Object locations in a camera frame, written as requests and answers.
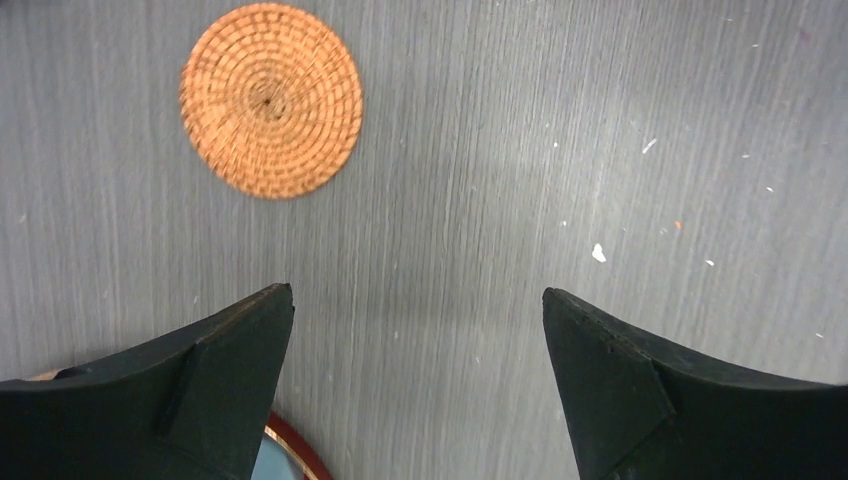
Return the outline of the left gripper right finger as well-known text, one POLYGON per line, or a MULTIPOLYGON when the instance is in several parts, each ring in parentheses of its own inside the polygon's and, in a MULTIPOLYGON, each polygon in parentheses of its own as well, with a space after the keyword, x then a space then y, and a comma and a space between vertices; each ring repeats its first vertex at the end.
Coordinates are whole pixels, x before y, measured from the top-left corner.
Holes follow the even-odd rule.
POLYGON ((543 326, 583 479, 843 479, 847 389, 753 370, 567 291, 543 326))

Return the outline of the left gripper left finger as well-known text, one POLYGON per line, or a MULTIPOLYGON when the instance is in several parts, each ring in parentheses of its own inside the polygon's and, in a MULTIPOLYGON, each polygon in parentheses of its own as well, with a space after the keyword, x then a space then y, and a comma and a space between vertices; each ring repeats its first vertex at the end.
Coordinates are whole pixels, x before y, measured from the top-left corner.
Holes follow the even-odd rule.
POLYGON ((5 479, 247 479, 294 320, 270 285, 135 347, 1 385, 5 479))

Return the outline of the woven rattan coaster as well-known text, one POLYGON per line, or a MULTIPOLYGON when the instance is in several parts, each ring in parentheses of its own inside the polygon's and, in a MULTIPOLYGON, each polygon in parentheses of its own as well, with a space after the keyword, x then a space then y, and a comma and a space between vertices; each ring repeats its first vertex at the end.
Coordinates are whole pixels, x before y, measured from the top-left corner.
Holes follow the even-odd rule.
POLYGON ((258 198, 330 181, 359 138, 364 93, 333 29, 300 8, 240 6, 199 37, 181 70, 180 114, 209 169, 258 198))

